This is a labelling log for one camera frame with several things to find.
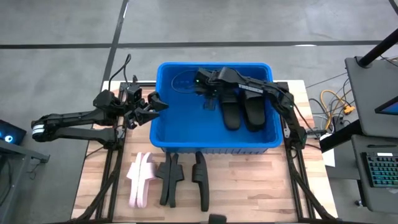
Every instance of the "keyboard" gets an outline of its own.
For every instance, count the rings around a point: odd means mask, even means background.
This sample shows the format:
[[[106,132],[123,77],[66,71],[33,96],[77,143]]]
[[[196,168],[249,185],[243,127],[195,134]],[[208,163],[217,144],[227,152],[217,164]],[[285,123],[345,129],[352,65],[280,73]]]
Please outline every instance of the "keyboard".
[[[363,152],[371,187],[398,188],[398,153]]]

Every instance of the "yellow cable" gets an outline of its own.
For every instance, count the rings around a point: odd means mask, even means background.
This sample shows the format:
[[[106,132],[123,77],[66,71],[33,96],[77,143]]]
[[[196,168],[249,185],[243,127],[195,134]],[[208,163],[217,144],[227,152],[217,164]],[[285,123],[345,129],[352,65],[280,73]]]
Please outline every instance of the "yellow cable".
[[[348,90],[341,98],[339,98],[339,102],[342,102],[342,103],[343,103],[343,106],[345,105],[345,103],[343,102],[343,97],[346,96],[349,92],[351,92],[351,90]],[[329,128],[329,125],[330,125],[330,123],[331,123],[331,117],[332,117],[333,113],[335,113],[335,110],[337,109],[337,106],[338,106],[338,103],[336,104],[335,109],[333,109],[333,111],[330,113],[330,116],[329,116],[329,118],[328,118],[328,121],[326,122],[326,127],[325,127],[325,129],[328,129],[328,128]]]
[[[342,102],[343,106],[344,106],[345,104],[343,103],[343,99],[341,99],[340,96],[338,96],[337,93],[335,93],[334,91],[331,91],[331,90],[323,90],[323,91],[321,92],[321,97],[320,97],[320,98],[321,98],[321,103],[322,103],[323,107],[325,108],[326,116],[328,116],[328,118],[329,118],[333,113],[331,113],[331,114],[328,113],[328,107],[326,106],[325,102],[323,102],[323,94],[326,93],[326,92],[333,94],[335,97],[337,97],[337,98],[339,99],[339,101],[337,102],[336,105],[338,105],[339,102]]]

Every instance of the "glowing blue light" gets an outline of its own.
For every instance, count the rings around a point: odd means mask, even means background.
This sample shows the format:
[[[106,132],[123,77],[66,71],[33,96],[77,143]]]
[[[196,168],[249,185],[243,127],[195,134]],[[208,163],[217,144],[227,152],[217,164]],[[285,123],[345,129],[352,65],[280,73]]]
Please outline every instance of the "glowing blue light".
[[[4,138],[4,140],[6,140],[6,142],[11,142],[13,140],[13,137],[12,136],[6,136]]]

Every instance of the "monitor screen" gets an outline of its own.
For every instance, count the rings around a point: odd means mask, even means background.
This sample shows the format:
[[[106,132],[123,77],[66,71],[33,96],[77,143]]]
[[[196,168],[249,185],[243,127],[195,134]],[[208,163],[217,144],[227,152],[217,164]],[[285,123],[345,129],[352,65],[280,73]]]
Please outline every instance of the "monitor screen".
[[[8,122],[0,120],[0,140],[11,144],[20,145],[26,131]]]
[[[376,113],[398,115],[398,96],[374,110]]]

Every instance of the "wooden table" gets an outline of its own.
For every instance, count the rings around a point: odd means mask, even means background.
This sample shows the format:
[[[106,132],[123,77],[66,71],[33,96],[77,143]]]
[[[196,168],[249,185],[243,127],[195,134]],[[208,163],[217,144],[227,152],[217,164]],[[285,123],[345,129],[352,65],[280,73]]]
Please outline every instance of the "wooden table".
[[[120,82],[112,82],[111,89],[116,95],[119,84]],[[304,82],[289,80],[289,88],[295,96],[295,103],[301,113],[309,125],[313,126]],[[142,89],[144,98],[153,91],[152,87]],[[305,127],[305,123],[298,115],[297,117],[300,124]],[[283,145],[269,149],[261,155],[205,154],[210,185],[208,212],[200,211],[199,188],[197,184],[191,182],[192,165],[195,163],[194,154],[180,154],[178,162],[183,165],[185,180],[177,184],[176,208],[159,205],[162,189],[160,179],[150,182],[146,208],[130,208],[128,200],[131,180],[126,177],[126,174],[131,163],[135,161],[137,153],[152,152],[157,165],[165,161],[164,152],[150,143],[149,130],[150,123],[147,123],[127,132],[114,222],[205,222],[211,213],[226,215],[228,222],[292,222],[297,220]],[[307,142],[318,145],[311,139]],[[87,153],[99,147],[101,147],[99,143],[91,141]],[[303,150],[303,157],[311,191],[327,211],[337,217],[321,151],[306,147]],[[81,215],[98,193],[105,158],[106,150],[100,150],[85,161],[72,218]],[[110,190],[104,202],[104,217],[108,212],[109,195]],[[305,217],[307,217],[302,192],[300,192],[300,198]]]

